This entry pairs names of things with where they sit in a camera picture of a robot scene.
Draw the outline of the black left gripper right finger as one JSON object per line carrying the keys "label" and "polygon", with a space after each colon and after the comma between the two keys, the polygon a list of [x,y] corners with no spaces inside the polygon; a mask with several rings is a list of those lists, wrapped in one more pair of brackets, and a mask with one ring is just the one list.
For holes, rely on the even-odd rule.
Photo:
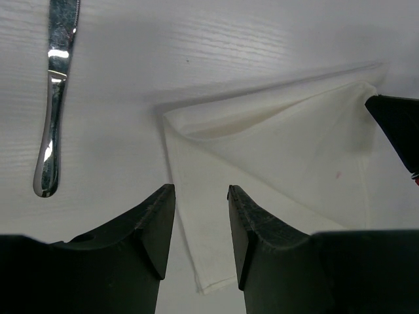
{"label": "black left gripper right finger", "polygon": [[238,288],[247,313],[326,313],[327,281],[310,236],[228,188]]}

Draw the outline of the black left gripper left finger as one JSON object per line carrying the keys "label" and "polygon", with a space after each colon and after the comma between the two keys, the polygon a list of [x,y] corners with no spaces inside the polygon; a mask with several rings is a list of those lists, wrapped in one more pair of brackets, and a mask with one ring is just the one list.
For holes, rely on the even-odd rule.
{"label": "black left gripper left finger", "polygon": [[165,278],[175,187],[71,241],[51,244],[52,313],[154,313]]}

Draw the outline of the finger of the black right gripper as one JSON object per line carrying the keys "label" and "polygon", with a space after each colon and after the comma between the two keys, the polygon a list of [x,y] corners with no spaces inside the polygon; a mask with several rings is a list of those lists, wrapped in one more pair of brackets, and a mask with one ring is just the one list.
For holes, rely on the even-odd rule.
{"label": "finger of the black right gripper", "polygon": [[372,96],[365,107],[380,126],[413,179],[418,178],[418,100]]}

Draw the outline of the white cloth napkin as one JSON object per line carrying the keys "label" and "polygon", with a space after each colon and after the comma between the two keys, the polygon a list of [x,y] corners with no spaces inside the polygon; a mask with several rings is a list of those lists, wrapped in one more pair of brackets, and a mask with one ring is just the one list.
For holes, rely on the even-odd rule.
{"label": "white cloth napkin", "polygon": [[309,234],[371,225],[366,171],[376,122],[365,102],[387,71],[378,62],[318,71],[164,114],[177,210],[201,294],[236,280],[231,185]]}

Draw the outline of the silver table knife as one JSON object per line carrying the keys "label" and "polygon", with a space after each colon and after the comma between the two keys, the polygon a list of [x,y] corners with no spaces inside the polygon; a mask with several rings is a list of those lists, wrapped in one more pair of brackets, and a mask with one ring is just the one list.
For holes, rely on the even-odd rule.
{"label": "silver table knife", "polygon": [[81,2],[51,1],[48,12],[48,69],[45,124],[33,177],[33,191],[51,197],[60,181],[60,130]]}

